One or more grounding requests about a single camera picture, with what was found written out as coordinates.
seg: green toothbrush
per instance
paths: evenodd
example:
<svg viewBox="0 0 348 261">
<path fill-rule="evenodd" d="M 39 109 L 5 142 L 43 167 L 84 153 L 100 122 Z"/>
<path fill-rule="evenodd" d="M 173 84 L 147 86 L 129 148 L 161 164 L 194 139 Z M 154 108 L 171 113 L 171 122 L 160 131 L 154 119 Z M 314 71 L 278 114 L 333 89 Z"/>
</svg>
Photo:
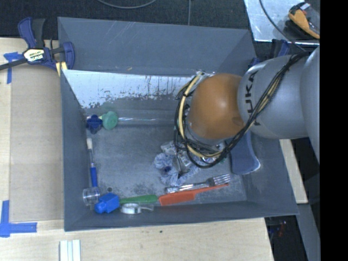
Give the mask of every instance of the green toothbrush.
<svg viewBox="0 0 348 261">
<path fill-rule="evenodd" d="M 134 196 L 129 198 L 122 198 L 120 199 L 120 204 L 126 204 L 126 203 L 151 204 L 151 203 L 156 203 L 157 201 L 158 201 L 157 195 L 149 194 L 149 195 L 140 195 L 140 196 Z"/>
</svg>

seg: orange tool handle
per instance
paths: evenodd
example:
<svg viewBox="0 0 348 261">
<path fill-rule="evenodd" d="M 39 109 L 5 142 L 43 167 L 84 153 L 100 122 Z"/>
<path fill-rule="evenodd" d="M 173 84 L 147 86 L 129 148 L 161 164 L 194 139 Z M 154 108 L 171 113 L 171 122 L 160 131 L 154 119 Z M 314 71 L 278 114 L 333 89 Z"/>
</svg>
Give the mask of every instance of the orange tool handle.
<svg viewBox="0 0 348 261">
<path fill-rule="evenodd" d="M 226 187 L 226 186 L 228 186 L 228 183 L 223 185 L 216 185 L 214 187 L 208 187 L 208 188 L 173 192 L 171 194 L 165 194 L 165 195 L 159 196 L 158 201 L 161 204 L 161 206 L 171 205 L 171 204 L 176 204 L 176 203 L 181 203 L 186 201 L 192 201 L 195 199 L 196 194 L 199 194 L 204 191 L 212 190 L 212 189 Z"/>
</svg>

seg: green ball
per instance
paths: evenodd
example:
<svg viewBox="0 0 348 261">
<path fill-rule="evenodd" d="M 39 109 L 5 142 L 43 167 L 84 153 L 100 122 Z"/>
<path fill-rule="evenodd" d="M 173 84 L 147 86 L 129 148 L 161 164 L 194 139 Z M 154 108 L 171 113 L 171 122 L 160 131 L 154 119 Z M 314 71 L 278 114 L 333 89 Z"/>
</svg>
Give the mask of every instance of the green ball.
<svg viewBox="0 0 348 261">
<path fill-rule="evenodd" d="M 103 127 L 105 129 L 110 130 L 116 127 L 119 121 L 119 117 L 115 112 L 109 111 L 102 115 L 102 120 L 103 120 Z"/>
</svg>

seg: black cable wire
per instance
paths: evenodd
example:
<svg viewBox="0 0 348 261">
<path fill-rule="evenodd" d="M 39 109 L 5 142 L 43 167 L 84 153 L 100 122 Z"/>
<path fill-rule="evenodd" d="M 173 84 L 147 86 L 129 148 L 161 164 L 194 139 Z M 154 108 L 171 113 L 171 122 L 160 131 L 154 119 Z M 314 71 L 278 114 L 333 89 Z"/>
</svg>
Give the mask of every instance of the black cable wire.
<svg viewBox="0 0 348 261">
<path fill-rule="evenodd" d="M 289 37 L 287 37 L 281 30 L 280 28 L 277 26 L 277 24 L 274 23 L 274 21 L 272 20 L 272 18 L 269 16 L 269 14 L 267 13 L 263 3 L 262 3 L 262 0 L 259 0 L 260 2 L 260 5 L 261 5 L 261 8 L 264 12 L 264 14 L 266 15 L 266 17 L 268 18 L 268 20 L 272 23 L 272 25 L 287 39 L 289 40 L 293 45 L 295 45 L 297 48 L 299 48 L 300 50 L 302 51 L 306 51 L 305 49 L 303 49 L 301 46 L 299 46 L 295 41 L 289 39 Z"/>
<path fill-rule="evenodd" d="M 189 17 L 188 17 L 187 25 L 190 25 L 190 20 L 191 20 L 191 0 L 189 0 Z"/>
<path fill-rule="evenodd" d="M 146 4 L 139 5 L 139 6 L 132 6 L 132 7 L 124 7 L 124 6 L 113 5 L 113 4 L 110 4 L 110 3 L 105 2 L 103 0 L 97 0 L 97 1 L 99 1 L 100 3 L 102 3 L 102 4 L 106 5 L 106 6 L 109 6 L 109 7 L 113 7 L 113 8 L 117 8 L 117 9 L 123 9 L 123 10 L 132 10 L 132 9 L 140 9 L 140 8 L 149 6 L 152 3 L 156 2 L 157 0 L 152 0 L 152 1 L 148 2 L 148 3 L 146 3 Z"/>
</svg>

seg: fork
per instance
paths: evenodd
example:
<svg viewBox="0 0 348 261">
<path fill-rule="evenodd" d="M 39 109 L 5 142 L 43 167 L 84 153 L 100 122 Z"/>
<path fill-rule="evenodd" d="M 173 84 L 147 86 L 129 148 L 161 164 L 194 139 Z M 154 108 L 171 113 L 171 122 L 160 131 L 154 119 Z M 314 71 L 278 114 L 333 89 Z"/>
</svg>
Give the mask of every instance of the fork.
<svg viewBox="0 0 348 261">
<path fill-rule="evenodd" d="M 231 180 L 230 175 L 224 174 L 224 175 L 210 177 L 202 183 L 181 185 L 179 187 L 167 187 L 167 188 L 165 188 L 165 192 L 167 194 L 170 194 L 172 192 L 178 192 L 178 191 L 183 191 L 183 190 L 192 190 L 192 189 L 214 187 L 216 185 L 223 185 L 223 184 L 229 183 L 230 180 Z"/>
</svg>

